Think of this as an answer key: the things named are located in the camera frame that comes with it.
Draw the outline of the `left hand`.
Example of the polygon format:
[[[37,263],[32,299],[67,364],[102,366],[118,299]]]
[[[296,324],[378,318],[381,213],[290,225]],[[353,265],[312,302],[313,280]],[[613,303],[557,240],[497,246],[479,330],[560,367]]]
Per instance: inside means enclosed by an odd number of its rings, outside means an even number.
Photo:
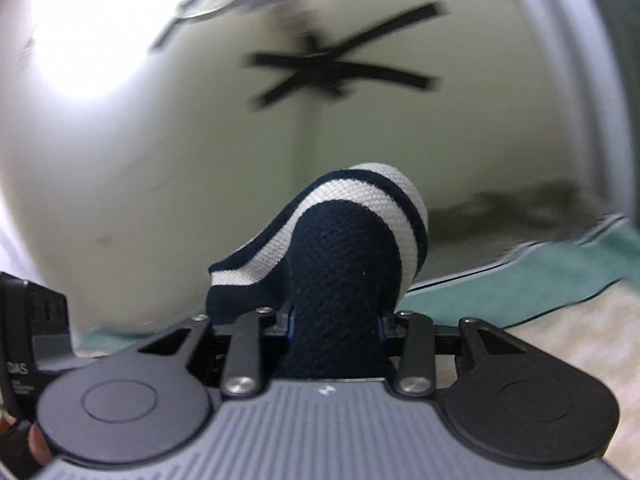
[[[1,401],[1,466],[14,479],[31,479],[52,460],[35,412],[12,413]]]

